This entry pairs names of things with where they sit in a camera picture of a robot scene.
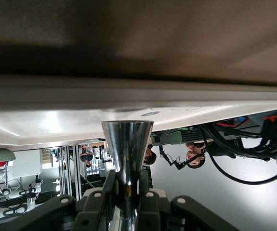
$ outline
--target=black hair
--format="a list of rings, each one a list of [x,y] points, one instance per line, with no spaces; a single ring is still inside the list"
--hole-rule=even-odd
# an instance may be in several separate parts
[[[151,153],[152,155],[144,160],[144,163],[147,165],[151,165],[156,161],[157,155],[153,151],[151,151]]]
[[[203,166],[204,165],[204,163],[205,163],[205,159],[203,159],[203,160],[200,160],[200,163],[199,163],[199,165],[196,165],[196,166],[191,166],[190,164],[188,164],[188,166],[190,167],[190,168],[199,168],[199,167],[201,167],[201,166]]]

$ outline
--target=gray wall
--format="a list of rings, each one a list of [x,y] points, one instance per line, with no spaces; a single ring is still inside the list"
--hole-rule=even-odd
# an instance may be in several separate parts
[[[245,147],[257,146],[254,140],[245,140]],[[165,145],[165,153],[173,159],[185,160],[185,145]],[[169,200],[188,195],[242,231],[277,230],[277,180],[269,184],[250,186],[234,182],[222,175],[206,154],[204,166],[177,170],[159,156],[151,166],[153,186],[164,189]],[[264,180],[277,174],[275,160],[265,162],[242,157],[216,157],[219,165],[231,175],[243,180]]]

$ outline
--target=silver bolt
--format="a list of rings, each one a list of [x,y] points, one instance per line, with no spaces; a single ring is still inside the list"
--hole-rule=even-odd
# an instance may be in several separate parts
[[[177,199],[177,202],[180,203],[180,204],[185,204],[186,200],[184,198],[180,197],[180,198]]]
[[[100,197],[100,196],[102,196],[102,194],[99,192],[96,192],[95,194],[94,194],[94,197]]]
[[[146,197],[153,197],[153,196],[154,196],[153,192],[147,192],[146,193]]]
[[[60,201],[60,202],[64,204],[64,203],[66,203],[66,202],[68,202],[68,201],[69,201],[69,199],[67,199],[67,198],[63,198],[63,199],[61,199],[61,201]]]

